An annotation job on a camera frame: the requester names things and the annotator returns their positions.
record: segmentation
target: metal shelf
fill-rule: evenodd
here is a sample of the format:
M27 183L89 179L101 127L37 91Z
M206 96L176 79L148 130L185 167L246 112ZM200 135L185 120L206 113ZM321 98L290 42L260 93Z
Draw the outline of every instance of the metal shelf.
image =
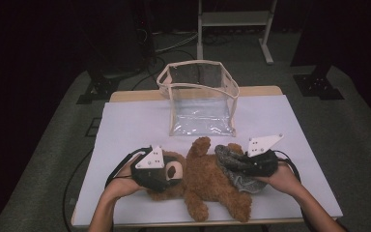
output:
M267 25L269 11L203 13L202 26L253 26Z
M198 0L197 59L203 60L203 27L209 26L254 26L265 25L264 38L259 39L267 64L273 64L267 41L271 30L277 0L273 0L269 11L258 12L202 12L202 1Z

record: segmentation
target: gray carpet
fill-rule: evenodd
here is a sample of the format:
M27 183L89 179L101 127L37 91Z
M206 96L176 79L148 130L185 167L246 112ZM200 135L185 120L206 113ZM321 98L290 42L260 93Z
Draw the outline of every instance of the gray carpet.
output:
M352 231L371 231L371 110L358 94L352 80L332 67L330 83L345 100L321 101L303 97L294 74L310 73L313 67L290 67L300 34L271 33L269 48L274 65L268 66L255 35L224 36L229 43L204 46L205 59L220 61L240 86L277 85L287 95L344 217L340 220ZM157 48L183 40L185 36L158 35ZM195 44L188 44L158 57L165 63L196 57ZM158 73L160 59L150 67ZM121 81L118 90L131 90L143 77ZM79 75L60 103L14 193L0 216L0 231L84 231L65 224L71 219L97 126L106 101L76 104L90 84ZM156 89L152 78L137 90ZM119 229L137 231L138 229ZM271 232L308 231L303 223L274 224ZM197 227L156 228L153 231L198 231ZM207 231L261 231L259 226L209 227Z

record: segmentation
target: teddy bear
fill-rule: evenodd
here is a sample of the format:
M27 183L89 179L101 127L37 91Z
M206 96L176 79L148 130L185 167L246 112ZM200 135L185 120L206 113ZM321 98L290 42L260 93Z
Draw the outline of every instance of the teddy bear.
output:
M195 221L205 221L209 209L204 201L216 201L225 206L230 216L240 222L250 219L252 198L248 192L238 191L228 177L218 167L215 154L207 154L211 146L209 137L199 137L188 151L186 158L163 151L165 156L176 157L184 170L183 180L163 192L148 190L155 201L183 197L188 213ZM242 147L235 143L228 147L243 154Z

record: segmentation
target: clear plastic box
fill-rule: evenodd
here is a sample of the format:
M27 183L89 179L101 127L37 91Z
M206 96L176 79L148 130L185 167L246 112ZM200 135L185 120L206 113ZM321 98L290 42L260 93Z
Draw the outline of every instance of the clear plastic box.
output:
M171 104L169 135L236 136L233 117L240 89L220 62L168 64L157 84Z

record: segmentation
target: white table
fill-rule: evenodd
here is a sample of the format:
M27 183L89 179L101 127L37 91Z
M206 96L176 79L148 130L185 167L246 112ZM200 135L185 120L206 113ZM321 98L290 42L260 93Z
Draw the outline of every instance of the white table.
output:
M168 136L169 101L162 100L156 91L137 93L113 95L112 102L104 107L95 150L71 219L73 226L89 225L107 176L127 154L140 147L161 145L163 149L186 155L191 143L197 138ZM242 97L238 99L235 114L237 136L211 137L210 152L214 152L216 144L229 142L240 143L246 150L249 137L283 133L284 138L272 148L291 157L301 174L303 184L333 218L340 218L342 212L328 182L287 98L280 93L275 86L242 87ZM266 187L252 197L251 220L248 223L302 221L300 207L286 194ZM121 227L240 224L219 203L207 204L210 209L209 219L197 223L189 216L183 199L155 202L145 191L139 191L117 202L114 222Z

